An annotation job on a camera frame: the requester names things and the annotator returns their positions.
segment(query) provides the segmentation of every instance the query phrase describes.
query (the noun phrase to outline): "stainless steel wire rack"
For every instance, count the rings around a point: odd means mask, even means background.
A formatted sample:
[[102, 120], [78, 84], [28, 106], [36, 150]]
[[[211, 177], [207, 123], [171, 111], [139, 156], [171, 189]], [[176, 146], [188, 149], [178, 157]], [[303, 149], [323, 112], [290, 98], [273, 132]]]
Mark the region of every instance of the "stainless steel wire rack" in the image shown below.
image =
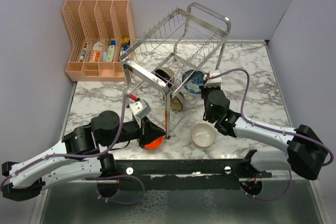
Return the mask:
[[[216, 27], [192, 15], [192, 7], [220, 19], [226, 28]], [[218, 57], [215, 69], [219, 68], [230, 29], [227, 17], [199, 3], [192, 3], [187, 11], [181, 8], [173, 10], [120, 56], [127, 83], [124, 93], [140, 95], [150, 104], [152, 111], [148, 117], [165, 128], [166, 138], [170, 138], [171, 131], [188, 111], [202, 103], [200, 95], [186, 92], [184, 86], [211, 57]], [[163, 67], [174, 71], [167, 82], [154, 75]], [[189, 70], [193, 70], [192, 73], [182, 81]], [[181, 91], [185, 96], [185, 106], [182, 111], [172, 110], [171, 99]]]

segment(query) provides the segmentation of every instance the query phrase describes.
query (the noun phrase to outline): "small bottle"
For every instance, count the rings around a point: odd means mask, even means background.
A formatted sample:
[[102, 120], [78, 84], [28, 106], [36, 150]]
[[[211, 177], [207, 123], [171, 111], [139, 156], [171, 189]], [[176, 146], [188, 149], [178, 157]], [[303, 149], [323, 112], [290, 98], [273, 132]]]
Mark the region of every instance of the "small bottle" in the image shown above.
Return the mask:
[[86, 54], [86, 47], [84, 47], [84, 49], [82, 51], [82, 54], [79, 57], [80, 62], [84, 61], [85, 54]]

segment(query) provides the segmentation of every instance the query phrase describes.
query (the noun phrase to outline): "screw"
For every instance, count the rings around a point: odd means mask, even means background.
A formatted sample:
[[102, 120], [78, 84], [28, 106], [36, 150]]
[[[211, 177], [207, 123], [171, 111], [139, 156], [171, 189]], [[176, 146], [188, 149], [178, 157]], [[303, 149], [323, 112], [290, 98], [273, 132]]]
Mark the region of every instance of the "screw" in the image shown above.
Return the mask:
[[231, 173], [231, 167], [229, 167], [229, 166], [225, 166], [225, 168], [224, 168], [224, 172], [226, 173], [226, 174], [230, 174]]

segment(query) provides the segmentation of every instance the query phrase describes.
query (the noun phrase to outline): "cable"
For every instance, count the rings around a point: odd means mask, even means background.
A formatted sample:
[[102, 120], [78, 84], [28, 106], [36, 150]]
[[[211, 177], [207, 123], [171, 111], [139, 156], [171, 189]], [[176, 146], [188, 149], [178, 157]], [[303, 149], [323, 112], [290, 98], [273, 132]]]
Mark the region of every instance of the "cable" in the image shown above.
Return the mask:
[[273, 131], [273, 132], [276, 132], [276, 133], [281, 133], [281, 134], [287, 134], [287, 135], [291, 135], [291, 136], [296, 136], [296, 137], [300, 137], [300, 138], [302, 138], [302, 139], [304, 139], [304, 140], [307, 140], [307, 141], [309, 141], [309, 142], [312, 142], [312, 143], [318, 145], [319, 147], [324, 148], [324, 149], [329, 153], [329, 155], [330, 155], [330, 159], [329, 159], [329, 161], [326, 162], [326, 163], [324, 163], [323, 166], [330, 165], [330, 164], [333, 162], [333, 160], [334, 160], [334, 154], [333, 154], [333, 153], [331, 152], [331, 150], [330, 150], [328, 147], [326, 147], [324, 144], [322, 144], [322, 143], [320, 143], [320, 142], [318, 142], [318, 141], [316, 141], [316, 140], [314, 140], [314, 139], [312, 139], [312, 138], [310, 138], [310, 137], [300, 135], [300, 134], [298, 134], [298, 133], [293, 133], [293, 132], [288, 132], [288, 131], [283, 132], [283, 131], [281, 131], [281, 130], [276, 130], [276, 129], [273, 129], [273, 128], [270, 128], [270, 127], [267, 127], [267, 126], [264, 126], [264, 125], [261, 125], [261, 124], [258, 124], [258, 123], [253, 123], [251, 120], [249, 120], [249, 119], [244, 115], [243, 108], [244, 108], [244, 103], [245, 103], [245, 100], [246, 100], [247, 90], [248, 90], [249, 83], [250, 83], [250, 75], [248, 74], [248, 72], [247, 72], [244, 68], [235, 68], [235, 69], [231, 69], [231, 70], [228, 70], [228, 71], [226, 71], [226, 72], [224, 72], [224, 73], [218, 74], [218, 75], [216, 75], [216, 76], [208, 77], [208, 78], [206, 78], [206, 79], [207, 79], [207, 80], [215, 79], [215, 78], [224, 76], [224, 75], [226, 75], [226, 74], [228, 74], [228, 73], [232, 73], [232, 72], [236, 72], [236, 71], [242, 71], [242, 72], [244, 72], [244, 73], [246, 74], [246, 77], [247, 77], [246, 88], [245, 88], [245, 92], [244, 92], [243, 99], [242, 99], [242, 101], [241, 101], [241, 106], [240, 106], [240, 113], [241, 113], [241, 115], [242, 115], [242, 118], [243, 118], [246, 122], [248, 122], [248, 123], [250, 123], [250, 124], [253, 124], [254, 126], [257, 126], [257, 127], [259, 127], [259, 128], [262, 128], [262, 129], [264, 129], [264, 130], [269, 130], [269, 131]]
[[17, 174], [19, 174], [20, 172], [28, 169], [29, 167], [35, 165], [35, 164], [38, 164], [39, 162], [45, 160], [45, 159], [48, 159], [48, 158], [52, 158], [52, 157], [67, 157], [67, 158], [80, 158], [80, 159], [84, 159], [84, 158], [94, 158], [94, 157], [99, 157], [101, 155], [104, 155], [106, 153], [108, 153], [112, 148], [113, 146], [117, 143], [118, 139], [119, 139], [119, 136], [121, 134], [121, 130], [122, 130], [122, 126], [123, 126], [123, 123], [124, 123], [124, 116], [125, 116], [125, 105], [126, 105], [126, 98], [127, 96], [124, 95], [123, 99], [122, 99], [122, 108], [121, 108], [121, 115], [120, 115], [120, 124], [119, 124], [119, 128], [118, 128], [118, 131], [117, 131], [117, 134], [115, 135], [115, 138], [113, 140], [113, 142], [109, 145], [109, 147], [103, 151], [103, 152], [100, 152], [100, 153], [96, 153], [96, 154], [91, 154], [91, 155], [76, 155], [76, 154], [50, 154], [50, 155], [46, 155], [45, 157], [43, 158], [39, 158], [31, 163], [29, 163], [28, 165], [25, 165], [24, 167], [16, 170], [14, 173], [10, 174], [9, 176], [7, 176], [0, 184], [0, 191], [3, 192], [3, 189], [4, 189], [4, 185], [6, 183], [6, 181], [8, 181], [10, 178], [16, 176]]
[[99, 193], [99, 188], [98, 188], [98, 185], [97, 185], [97, 187], [96, 187], [96, 191], [97, 191], [97, 194], [98, 194], [98, 196], [99, 196], [98, 199], [99, 199], [99, 198], [102, 198], [102, 199], [104, 199], [105, 201], [110, 201], [110, 202], [117, 203], [117, 204], [122, 204], [122, 205], [134, 205], [134, 204], [136, 204], [136, 203], [139, 203], [139, 202], [143, 199], [143, 197], [144, 197], [144, 195], [145, 195], [145, 193], [146, 193], [145, 185], [143, 184], [143, 182], [141, 181], [141, 179], [139, 179], [139, 178], [137, 178], [137, 177], [135, 177], [135, 176], [132, 176], [132, 175], [118, 175], [118, 176], [112, 176], [112, 177], [97, 178], [97, 180], [102, 180], [102, 179], [115, 179], [115, 178], [133, 178], [133, 179], [137, 180], [137, 181], [140, 183], [141, 187], [142, 187], [142, 195], [141, 195], [141, 197], [140, 197], [139, 199], [137, 199], [137, 200], [135, 200], [135, 201], [131, 201], [131, 202], [124, 202], [124, 201], [114, 200], [114, 199], [111, 199], [111, 198], [104, 198], [104, 197], [102, 197], [102, 196], [100, 195], [100, 193]]
[[281, 198], [284, 197], [287, 193], [289, 193], [289, 191], [290, 191], [291, 188], [292, 188], [292, 184], [293, 184], [292, 173], [290, 172], [290, 170], [289, 170], [288, 172], [289, 172], [289, 185], [288, 185], [286, 191], [284, 191], [283, 194], [281, 194], [280, 196], [277, 196], [277, 197], [274, 197], [274, 198], [262, 198], [262, 197], [258, 197], [258, 196], [255, 196], [255, 195], [251, 195], [251, 194], [245, 192], [244, 189], [243, 189], [242, 187], [240, 187], [240, 189], [245, 193], [245, 195], [247, 195], [248, 197], [251, 197], [251, 198], [253, 198], [253, 199], [259, 199], [259, 200], [263, 200], [263, 201], [273, 201], [273, 200], [281, 199]]
[[[226, 74], [228, 74], [228, 73], [232, 73], [232, 72], [236, 72], [236, 71], [244, 72], [244, 73], [246, 74], [246, 77], [247, 77], [247, 80], [246, 80], [246, 88], [245, 88], [244, 95], [243, 95], [243, 99], [242, 99], [242, 101], [241, 101], [241, 106], [240, 106], [240, 113], [241, 113], [241, 115], [242, 115], [242, 118], [243, 118], [246, 122], [248, 122], [248, 123], [250, 123], [250, 124], [253, 124], [254, 126], [257, 126], [257, 127], [259, 127], [259, 128], [262, 128], [262, 129], [264, 129], [264, 130], [269, 130], [269, 131], [273, 131], [273, 132], [276, 132], [276, 133], [288, 134], [288, 135], [292, 135], [292, 136], [300, 137], [300, 138], [305, 139], [305, 140], [307, 140], [307, 141], [313, 142], [313, 143], [315, 143], [316, 145], [318, 145], [318, 146], [324, 148], [324, 149], [329, 153], [329, 155], [330, 155], [330, 159], [329, 159], [329, 161], [326, 162], [326, 163], [324, 163], [323, 166], [330, 165], [330, 164], [333, 162], [333, 160], [334, 160], [334, 154], [333, 154], [332, 151], [331, 151], [328, 147], [326, 147], [324, 144], [322, 144], [322, 143], [320, 143], [320, 142], [318, 142], [318, 141], [316, 141], [316, 140], [314, 140], [314, 139], [312, 139], [312, 138], [310, 138], [310, 137], [306, 137], [306, 136], [303, 136], [303, 135], [300, 135], [300, 134], [297, 134], [297, 133], [288, 132], [288, 131], [283, 132], [283, 131], [275, 130], [275, 129], [273, 129], [273, 128], [270, 128], [270, 127], [267, 127], [267, 126], [264, 126], [264, 125], [261, 125], [261, 124], [258, 124], [258, 123], [253, 123], [251, 120], [249, 120], [249, 119], [244, 115], [244, 104], [245, 104], [245, 101], [246, 101], [246, 95], [247, 95], [247, 91], [248, 91], [248, 87], [249, 87], [249, 83], [250, 83], [250, 75], [249, 75], [249, 73], [248, 73], [244, 68], [230, 69], [230, 70], [225, 71], [225, 72], [223, 72], [223, 73], [221, 73], [221, 74], [218, 74], [218, 75], [216, 75], [216, 76], [213, 76], [213, 77], [207, 77], [206, 79], [207, 79], [207, 80], [215, 79], [215, 78], [224, 76], [224, 75], [226, 75]], [[252, 197], [253, 199], [259, 199], [259, 200], [263, 200], [263, 201], [272, 201], [272, 200], [277, 200], [277, 199], [281, 199], [282, 197], [284, 197], [284, 196], [290, 191], [291, 187], [292, 187], [292, 174], [291, 174], [291, 172], [289, 171], [289, 185], [288, 185], [286, 191], [285, 191], [283, 194], [281, 194], [280, 196], [278, 196], [278, 197], [275, 197], [275, 198], [269, 198], [269, 199], [267, 199], [267, 198], [261, 198], [261, 197], [257, 197], [257, 196], [255, 196], [255, 195], [248, 194], [248, 193], [245, 192], [242, 188], [241, 188], [241, 190], [243, 190], [247, 196]]]

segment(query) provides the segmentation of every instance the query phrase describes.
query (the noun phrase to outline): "blue plate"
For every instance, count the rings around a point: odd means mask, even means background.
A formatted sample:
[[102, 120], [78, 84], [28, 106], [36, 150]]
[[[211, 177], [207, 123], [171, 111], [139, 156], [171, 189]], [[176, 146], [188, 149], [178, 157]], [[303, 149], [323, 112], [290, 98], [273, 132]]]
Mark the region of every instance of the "blue plate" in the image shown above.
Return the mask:
[[[194, 71], [194, 69], [188, 70], [183, 76], [182, 76], [182, 82], [187, 79], [187, 77]], [[187, 85], [184, 86], [184, 88], [190, 92], [191, 94], [200, 94], [201, 90], [199, 89], [201, 85], [203, 85], [203, 77], [204, 73], [202, 71], [197, 71], [193, 74], [191, 80]]]

